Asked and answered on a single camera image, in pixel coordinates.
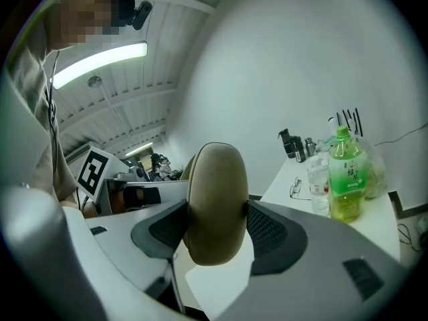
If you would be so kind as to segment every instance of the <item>eyeglasses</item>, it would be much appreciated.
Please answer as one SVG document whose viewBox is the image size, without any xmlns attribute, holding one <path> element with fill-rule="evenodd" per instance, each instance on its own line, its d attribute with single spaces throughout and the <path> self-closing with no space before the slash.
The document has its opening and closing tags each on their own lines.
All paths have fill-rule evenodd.
<svg viewBox="0 0 428 321">
<path fill-rule="evenodd" d="M 299 195 L 300 188 L 302 188 L 302 180 L 299 179 L 299 177 L 296 177 L 296 179 L 294 180 L 294 184 L 290 187 L 290 198 L 295 200 L 310 201 L 310 199 L 299 199 L 298 197 L 293 197 L 294 194 Z"/>
</svg>

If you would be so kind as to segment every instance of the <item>beige headrest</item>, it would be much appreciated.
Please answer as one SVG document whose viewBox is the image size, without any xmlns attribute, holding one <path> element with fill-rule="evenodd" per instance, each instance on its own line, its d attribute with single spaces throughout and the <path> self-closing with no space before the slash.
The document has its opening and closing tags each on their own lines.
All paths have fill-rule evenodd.
<svg viewBox="0 0 428 321">
<path fill-rule="evenodd" d="M 246 228 L 243 210 L 248 200 L 245 165 L 229 144 L 206 144 L 195 156 L 189 177 L 189 229 L 185 245 L 199 265 L 232 259 Z"/>
</svg>

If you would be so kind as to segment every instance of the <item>green tea bottle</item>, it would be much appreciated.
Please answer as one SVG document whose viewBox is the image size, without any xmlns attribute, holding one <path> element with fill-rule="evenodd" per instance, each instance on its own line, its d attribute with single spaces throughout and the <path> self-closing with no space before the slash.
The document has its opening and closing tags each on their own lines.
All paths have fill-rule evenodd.
<svg viewBox="0 0 428 321">
<path fill-rule="evenodd" d="M 337 141 L 330 148 L 328 161 L 332 194 L 331 218 L 349 222 L 360 215 L 360 202 L 364 195 L 367 174 L 367 153 L 351 137 L 348 127 L 339 127 Z"/>
</svg>

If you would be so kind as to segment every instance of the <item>cable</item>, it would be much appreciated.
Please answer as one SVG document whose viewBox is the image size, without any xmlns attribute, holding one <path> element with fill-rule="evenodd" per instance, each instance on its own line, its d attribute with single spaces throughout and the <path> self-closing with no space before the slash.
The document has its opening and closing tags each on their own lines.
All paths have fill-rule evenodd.
<svg viewBox="0 0 428 321">
<path fill-rule="evenodd" d="M 76 188 L 76 195 L 77 195 L 77 197 L 78 197 L 79 210 L 80 210 L 81 212 L 83 212 L 83 210 L 80 208 L 79 187 L 77 187 L 77 188 Z"/>
<path fill-rule="evenodd" d="M 412 239 L 411 239 L 411 236 L 410 236 L 410 231 L 409 231 L 409 229 L 407 228 L 407 226 L 406 226 L 404 223 L 399 223 L 399 224 L 398 224 L 398 226 L 404 226 L 404 228 L 407 230 L 407 234 L 404 234 L 404 233 L 403 233 L 403 231 L 401 231 L 401 229 L 399 228 L 399 232 L 400 232 L 401 234 L 403 234 L 403 235 L 404 235 L 404 237 L 409 241 L 408 243 L 406 243 L 405 241 L 403 241 L 403 240 L 401 240 L 401 239 L 400 239 L 400 242 L 401 242 L 401 243 L 405 243 L 406 245 L 410 245 L 410 246 L 411 246 L 411 248 L 412 248 L 412 250 L 413 250 L 413 251 L 415 251 L 415 252 L 422 252 L 422 250 L 421 250 L 421 249 L 415 249 L 415 248 L 413 247 Z"/>
<path fill-rule="evenodd" d="M 421 130 L 422 128 L 425 128 L 428 126 L 428 122 L 424 123 L 424 125 L 422 125 L 421 127 L 418 127 L 412 131 L 408 131 L 408 133 L 405 133 L 404 135 L 402 135 L 400 138 L 395 139 L 395 140 L 391 140 L 391 141 L 386 141 L 386 142 L 380 142 L 378 144 L 375 144 L 375 146 L 381 145 L 381 144 L 392 144 L 393 142 L 398 142 L 399 140 L 403 139 L 405 136 L 409 135 L 410 133 L 414 133 L 416 131 Z"/>
<path fill-rule="evenodd" d="M 52 75 L 51 75 L 51 86 L 49 89 L 49 98 L 48 98 L 48 107 L 47 107 L 47 119 L 49 120 L 49 127 L 51 129 L 51 138 L 53 133 L 53 140 L 55 141 L 55 161 L 53 166 L 53 172 L 56 172 L 57 167 L 57 161 L 58 161 L 58 139 L 56 138 L 56 132 L 54 130 L 54 126 L 52 126 L 52 122 L 55 120 L 56 116 L 56 106 L 53 104 L 52 106 L 52 87 L 54 86 L 54 76 L 55 76 L 55 70 L 56 70 L 56 64 L 58 62 L 58 57 L 60 56 L 60 52 L 58 51 L 56 54 L 55 62 L 53 63 L 53 69 L 52 69 Z"/>
</svg>

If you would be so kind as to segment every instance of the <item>ceiling light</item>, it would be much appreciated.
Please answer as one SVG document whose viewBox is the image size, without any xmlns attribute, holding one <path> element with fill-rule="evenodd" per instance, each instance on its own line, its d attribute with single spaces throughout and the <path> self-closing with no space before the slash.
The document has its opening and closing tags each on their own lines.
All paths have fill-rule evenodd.
<svg viewBox="0 0 428 321">
<path fill-rule="evenodd" d="M 68 82 L 84 75 L 92 70 L 107 66 L 108 64 L 127 60 L 129 58 L 142 57 L 147 54 L 147 43 L 135 43 L 120 47 L 115 47 L 95 55 L 84 58 L 66 69 L 61 70 L 53 77 L 53 86 L 60 89 Z"/>
<path fill-rule="evenodd" d="M 136 148 L 135 150 L 132 150 L 131 152 L 128 152 L 128 153 L 125 155 L 125 157 L 130 156 L 130 155 L 132 155 L 132 154 L 134 154 L 134 153 L 136 153 L 136 152 L 138 152 L 138 151 L 140 151 L 140 150 L 142 150 L 142 149 L 144 149 L 144 148 L 146 148 L 146 147 L 150 146 L 151 144 L 153 144 L 153 143 L 152 143 L 152 142 L 150 142 L 150 143 L 148 143 L 148 144 L 143 145 L 142 147 Z"/>
</svg>

